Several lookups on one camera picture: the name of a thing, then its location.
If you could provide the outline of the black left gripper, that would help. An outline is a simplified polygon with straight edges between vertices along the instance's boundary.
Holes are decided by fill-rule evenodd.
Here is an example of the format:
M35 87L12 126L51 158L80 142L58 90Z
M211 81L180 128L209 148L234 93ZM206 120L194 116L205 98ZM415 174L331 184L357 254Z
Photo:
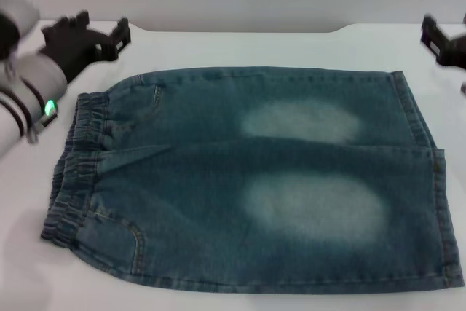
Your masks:
M45 46L39 52L58 65L68 84L93 63L117 60L130 43L126 17L109 34L91 29L89 24L89 12L82 10L75 17L62 17L42 29Z

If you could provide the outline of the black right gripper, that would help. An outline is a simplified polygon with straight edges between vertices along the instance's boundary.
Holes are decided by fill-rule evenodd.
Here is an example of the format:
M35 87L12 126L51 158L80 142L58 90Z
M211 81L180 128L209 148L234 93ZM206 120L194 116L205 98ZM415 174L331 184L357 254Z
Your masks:
M438 28L434 17L426 14L422 21L421 43L434 55L441 66L466 68L466 33L450 37L441 32L438 46Z

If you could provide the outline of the blue denim shorts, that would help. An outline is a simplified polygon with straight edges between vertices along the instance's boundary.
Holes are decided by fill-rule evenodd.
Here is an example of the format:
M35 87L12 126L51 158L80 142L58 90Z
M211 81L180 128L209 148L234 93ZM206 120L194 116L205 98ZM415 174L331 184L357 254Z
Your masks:
M462 287L446 160L400 71L155 71L81 94L42 238L245 294Z

